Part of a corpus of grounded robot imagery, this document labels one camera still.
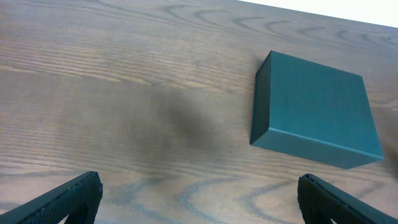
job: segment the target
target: wood grain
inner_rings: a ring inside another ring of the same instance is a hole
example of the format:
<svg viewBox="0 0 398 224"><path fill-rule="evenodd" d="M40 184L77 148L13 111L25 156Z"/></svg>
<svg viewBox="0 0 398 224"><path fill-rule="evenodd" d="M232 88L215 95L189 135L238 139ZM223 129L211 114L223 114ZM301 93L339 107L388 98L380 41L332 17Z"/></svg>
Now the wood grain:
<svg viewBox="0 0 398 224"><path fill-rule="evenodd" d="M303 223L309 172L398 218L398 29L233 0L10 0L0 20L0 212L97 170L97 223ZM386 162L251 147L270 50L362 75Z"/></svg>

